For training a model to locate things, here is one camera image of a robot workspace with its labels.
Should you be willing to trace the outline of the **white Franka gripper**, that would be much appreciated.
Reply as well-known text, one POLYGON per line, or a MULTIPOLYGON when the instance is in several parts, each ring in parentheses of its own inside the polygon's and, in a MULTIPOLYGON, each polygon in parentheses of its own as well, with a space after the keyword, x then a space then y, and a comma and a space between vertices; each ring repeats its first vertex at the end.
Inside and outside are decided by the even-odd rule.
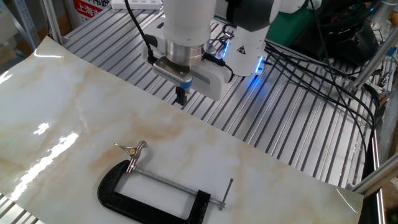
POLYGON ((155 74, 174 84, 175 102, 182 106, 186 105, 190 90, 220 100, 232 79, 232 68, 210 54, 208 44, 185 47, 145 34, 142 56, 155 74))

